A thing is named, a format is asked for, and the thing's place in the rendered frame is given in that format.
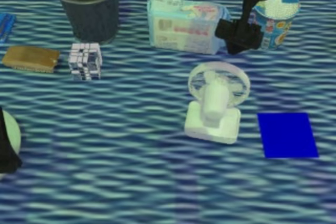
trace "blue water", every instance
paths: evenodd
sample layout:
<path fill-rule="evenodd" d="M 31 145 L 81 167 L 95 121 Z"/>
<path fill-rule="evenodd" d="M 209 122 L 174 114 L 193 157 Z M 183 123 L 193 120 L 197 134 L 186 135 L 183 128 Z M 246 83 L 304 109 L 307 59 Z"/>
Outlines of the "blue water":
<path fill-rule="evenodd" d="M 0 182 L 0 223 L 336 223 L 336 0 L 301 2 L 278 50 L 206 56 L 151 48 L 146 0 L 121 0 L 102 80 L 73 82 L 59 2 L 0 0 L 17 15 L 1 55 L 16 44 L 62 52 L 55 74 L 0 65 L 0 105 L 20 124 L 24 162 Z M 251 79 L 232 146 L 183 133 L 188 74 L 213 60 Z M 309 113 L 320 158 L 265 159 L 258 112 Z"/>

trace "trash can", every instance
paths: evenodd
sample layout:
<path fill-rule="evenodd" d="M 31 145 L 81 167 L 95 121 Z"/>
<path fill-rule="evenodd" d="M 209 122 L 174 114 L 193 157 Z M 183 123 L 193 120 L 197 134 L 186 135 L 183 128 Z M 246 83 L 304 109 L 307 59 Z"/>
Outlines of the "trash can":
<path fill-rule="evenodd" d="M 300 12 L 299 0 L 259 2 L 251 13 L 251 22 L 261 26 L 264 37 L 261 49 L 276 49 L 284 41 L 294 18 Z"/>
<path fill-rule="evenodd" d="M 105 44 L 119 28 L 119 0 L 60 0 L 80 42 Z"/>

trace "black and white cube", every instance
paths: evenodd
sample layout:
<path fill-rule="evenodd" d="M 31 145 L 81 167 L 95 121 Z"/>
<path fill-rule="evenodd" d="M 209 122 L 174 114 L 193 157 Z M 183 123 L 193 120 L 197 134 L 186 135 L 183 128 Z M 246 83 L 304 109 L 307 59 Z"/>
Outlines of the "black and white cube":
<path fill-rule="evenodd" d="M 74 80 L 100 80 L 102 56 L 98 43 L 72 44 L 69 67 Z"/>

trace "cup of white granules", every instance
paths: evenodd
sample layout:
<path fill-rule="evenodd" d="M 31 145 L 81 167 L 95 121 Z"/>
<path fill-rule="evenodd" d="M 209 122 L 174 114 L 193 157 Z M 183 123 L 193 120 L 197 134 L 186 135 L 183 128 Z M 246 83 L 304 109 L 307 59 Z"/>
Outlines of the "cup of white granules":
<path fill-rule="evenodd" d="M 261 49 L 279 47 L 300 12 L 299 0 L 266 0 L 260 1 L 251 13 L 251 22 L 261 26 L 264 32 Z"/>

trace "white granules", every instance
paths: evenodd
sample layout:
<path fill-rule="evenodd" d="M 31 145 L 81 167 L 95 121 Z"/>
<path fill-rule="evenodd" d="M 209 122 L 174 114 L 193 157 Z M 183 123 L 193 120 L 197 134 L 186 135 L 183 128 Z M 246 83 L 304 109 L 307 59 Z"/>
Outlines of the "white granules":
<path fill-rule="evenodd" d="M 292 17 L 298 10 L 298 3 L 283 3 L 282 0 L 265 1 L 265 15 L 272 19 Z"/>

